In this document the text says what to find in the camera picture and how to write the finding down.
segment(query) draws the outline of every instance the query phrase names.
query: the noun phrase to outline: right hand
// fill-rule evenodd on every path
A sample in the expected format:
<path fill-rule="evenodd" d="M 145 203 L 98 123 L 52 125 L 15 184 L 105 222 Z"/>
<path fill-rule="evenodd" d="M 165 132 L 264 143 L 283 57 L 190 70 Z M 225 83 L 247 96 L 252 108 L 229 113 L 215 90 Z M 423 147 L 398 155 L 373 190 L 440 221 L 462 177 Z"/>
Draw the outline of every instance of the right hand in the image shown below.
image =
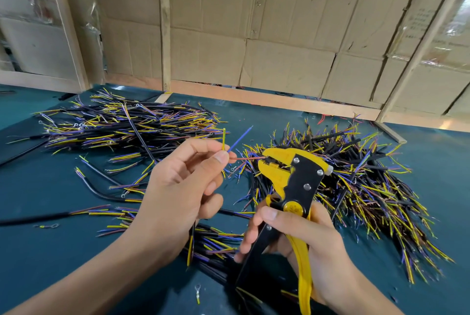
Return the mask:
<path fill-rule="evenodd" d="M 296 214 L 268 207 L 265 202 L 260 203 L 250 220 L 235 261 L 243 261 L 258 237 L 258 226 L 264 221 L 278 231 L 297 237 L 309 245 L 308 255 L 315 291 L 330 308 L 340 309 L 357 296 L 359 271 L 350 260 L 343 238 L 334 228 L 328 211 L 321 203 L 312 203 L 311 216 L 313 222 Z M 295 254 L 284 235 L 268 247 L 267 252 L 279 252 L 285 256 L 298 276 Z"/>

